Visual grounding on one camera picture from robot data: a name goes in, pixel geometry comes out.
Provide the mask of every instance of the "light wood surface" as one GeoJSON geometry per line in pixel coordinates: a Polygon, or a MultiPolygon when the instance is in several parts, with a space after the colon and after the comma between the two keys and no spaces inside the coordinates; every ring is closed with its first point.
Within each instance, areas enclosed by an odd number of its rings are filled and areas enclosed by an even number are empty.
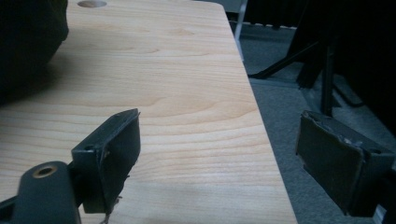
{"type": "MultiPolygon", "coordinates": [[[[110,223],[295,223],[220,5],[70,0],[42,92],[0,107],[0,200],[21,175],[138,108],[142,150],[110,223]]],[[[86,215],[99,223],[104,215],[86,215]]]]}

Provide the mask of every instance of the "gray carpet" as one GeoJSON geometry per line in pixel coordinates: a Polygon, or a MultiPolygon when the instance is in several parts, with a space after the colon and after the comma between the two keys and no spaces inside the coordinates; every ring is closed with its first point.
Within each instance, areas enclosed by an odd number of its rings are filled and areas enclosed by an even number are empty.
{"type": "MultiPolygon", "coordinates": [[[[285,57],[293,35],[292,29],[276,31],[270,27],[245,24],[240,41],[247,72],[257,73],[285,57]]],[[[294,63],[276,73],[270,80],[250,80],[297,220],[300,224],[374,223],[370,217],[344,216],[295,156],[300,115],[304,110],[315,110],[317,105],[315,101],[307,101],[306,96],[318,98],[320,91],[319,83],[308,94],[303,94],[298,89],[294,80],[301,66],[294,63]]],[[[336,76],[335,82],[355,102],[360,100],[342,77],[336,76]]],[[[366,106],[351,108],[338,99],[336,94],[334,97],[341,105],[333,110],[336,119],[378,144],[396,149],[393,135],[366,106]]]]}

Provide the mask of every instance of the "brass screw hole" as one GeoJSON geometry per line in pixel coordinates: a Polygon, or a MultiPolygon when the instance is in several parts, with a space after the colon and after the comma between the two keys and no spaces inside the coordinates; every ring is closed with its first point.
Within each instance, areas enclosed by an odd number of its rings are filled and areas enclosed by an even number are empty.
{"type": "Polygon", "coordinates": [[[49,175],[52,175],[57,170],[58,170],[58,167],[56,167],[54,165],[46,165],[46,166],[40,167],[37,170],[35,170],[35,172],[33,173],[33,177],[34,178],[44,178],[49,175]]]}

